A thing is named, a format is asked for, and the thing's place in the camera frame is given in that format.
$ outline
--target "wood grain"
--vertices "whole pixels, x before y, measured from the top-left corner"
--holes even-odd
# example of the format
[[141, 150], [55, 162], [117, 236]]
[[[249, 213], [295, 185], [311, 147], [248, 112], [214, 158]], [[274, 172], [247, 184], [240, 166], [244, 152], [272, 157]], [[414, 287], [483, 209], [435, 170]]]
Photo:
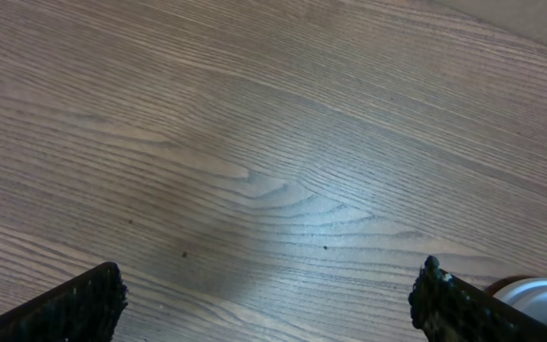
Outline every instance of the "wood grain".
[[413, 0], [0, 0], [0, 313], [113, 260], [117, 341], [424, 340], [429, 254], [547, 276], [547, 47]]

